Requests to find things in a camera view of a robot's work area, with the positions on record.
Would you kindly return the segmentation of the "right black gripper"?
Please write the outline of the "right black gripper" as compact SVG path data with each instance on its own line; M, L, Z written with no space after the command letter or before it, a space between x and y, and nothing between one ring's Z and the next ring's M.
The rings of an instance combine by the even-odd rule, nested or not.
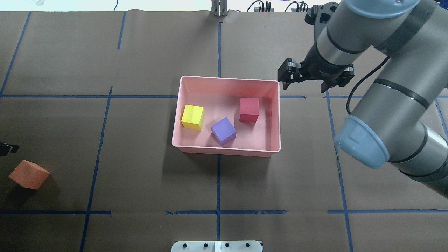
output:
M352 64L337 65L328 62L318 51L317 44L313 44L301 63L287 58L277 70L277 81L283 85L283 89L288 89L290 84L299 83L301 80L316 80L323 81L320 85L321 93L336 86L345 87L353 77Z

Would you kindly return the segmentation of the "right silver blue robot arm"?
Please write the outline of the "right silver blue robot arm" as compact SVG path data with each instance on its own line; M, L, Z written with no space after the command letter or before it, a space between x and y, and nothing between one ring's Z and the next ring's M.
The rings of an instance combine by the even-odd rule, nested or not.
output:
M315 41L305 59L286 59L277 80L344 87L368 48L386 55L382 72L334 137L371 168L389 162L447 197L447 140L420 121L447 88L447 10L433 0L343 0L315 5L304 18Z

